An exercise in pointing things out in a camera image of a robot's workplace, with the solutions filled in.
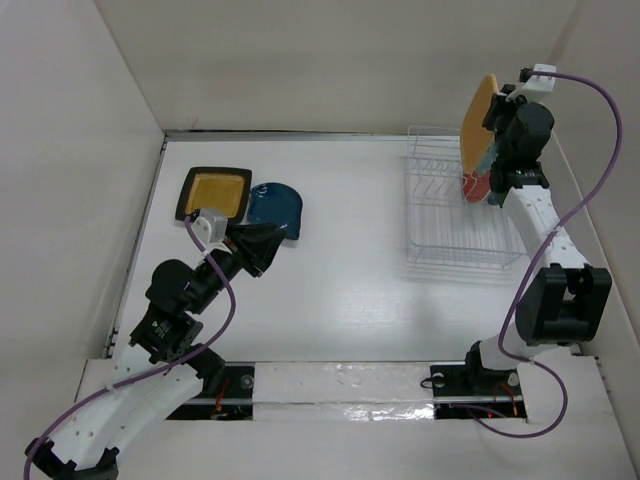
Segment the teal round floral plate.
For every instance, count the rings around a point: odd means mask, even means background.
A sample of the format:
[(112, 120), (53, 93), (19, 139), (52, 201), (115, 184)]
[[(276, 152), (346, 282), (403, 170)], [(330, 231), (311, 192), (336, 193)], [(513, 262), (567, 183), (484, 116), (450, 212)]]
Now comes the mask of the teal round floral plate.
[(499, 193), (490, 192), (486, 197), (486, 203), (493, 207), (501, 208), (504, 203), (504, 196)]

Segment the red teal round plate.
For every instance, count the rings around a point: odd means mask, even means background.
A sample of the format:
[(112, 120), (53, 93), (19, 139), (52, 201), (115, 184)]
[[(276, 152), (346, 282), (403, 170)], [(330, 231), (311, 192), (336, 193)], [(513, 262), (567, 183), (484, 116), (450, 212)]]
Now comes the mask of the red teal round plate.
[(471, 174), (463, 174), (463, 197), (468, 203), (486, 202), (490, 193), (490, 171), (496, 159), (495, 145), (491, 144)]

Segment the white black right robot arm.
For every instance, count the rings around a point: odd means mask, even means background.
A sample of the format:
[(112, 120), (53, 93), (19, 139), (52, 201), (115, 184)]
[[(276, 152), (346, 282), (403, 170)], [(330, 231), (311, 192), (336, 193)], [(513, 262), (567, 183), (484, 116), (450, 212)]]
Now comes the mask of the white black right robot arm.
[(553, 204), (539, 161), (554, 127), (540, 102), (546, 93), (499, 86), (487, 75), (462, 123), (464, 197), (505, 212), (531, 269), (508, 326), (466, 354), (460, 379), (475, 394), (489, 393), (541, 351), (592, 340), (613, 284), (607, 269), (592, 266), (579, 251)]

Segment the woven bamboo square tray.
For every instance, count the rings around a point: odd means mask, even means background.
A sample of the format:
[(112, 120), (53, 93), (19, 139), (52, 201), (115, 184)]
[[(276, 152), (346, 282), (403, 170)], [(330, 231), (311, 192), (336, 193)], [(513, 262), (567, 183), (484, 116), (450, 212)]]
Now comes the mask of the woven bamboo square tray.
[(476, 170), (493, 140), (492, 131), (483, 127), (483, 121), (497, 92), (496, 76), (487, 74), (481, 80), (464, 116), (459, 142), (462, 168), (467, 175)]

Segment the dark blue heart-shaped plate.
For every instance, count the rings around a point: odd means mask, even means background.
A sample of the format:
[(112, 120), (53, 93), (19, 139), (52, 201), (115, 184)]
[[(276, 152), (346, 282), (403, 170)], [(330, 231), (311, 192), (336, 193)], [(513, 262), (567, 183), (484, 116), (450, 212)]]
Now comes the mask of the dark blue heart-shaped plate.
[(300, 238), (303, 200), (292, 187), (267, 182), (256, 185), (249, 192), (246, 220), (250, 224), (273, 223), (286, 232), (288, 240)]

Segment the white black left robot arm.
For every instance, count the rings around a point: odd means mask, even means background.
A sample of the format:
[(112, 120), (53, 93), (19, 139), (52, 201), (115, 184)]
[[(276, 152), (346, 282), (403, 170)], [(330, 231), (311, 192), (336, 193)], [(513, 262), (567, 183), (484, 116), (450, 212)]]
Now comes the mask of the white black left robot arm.
[(257, 278), (270, 267), (286, 237), (273, 223), (231, 225), (222, 248), (207, 249), (195, 232), (196, 217), (184, 225), (202, 255), (197, 267), (170, 259), (154, 270), (145, 296), (148, 307), (132, 330), (104, 386), (62, 413), (25, 450), (23, 476), (37, 468), (50, 479), (115, 479), (126, 449), (162, 423), (185, 401), (212, 396), (222, 387), (225, 362), (200, 343), (197, 320), (221, 291), (228, 317), (237, 301), (230, 285), (241, 271)]

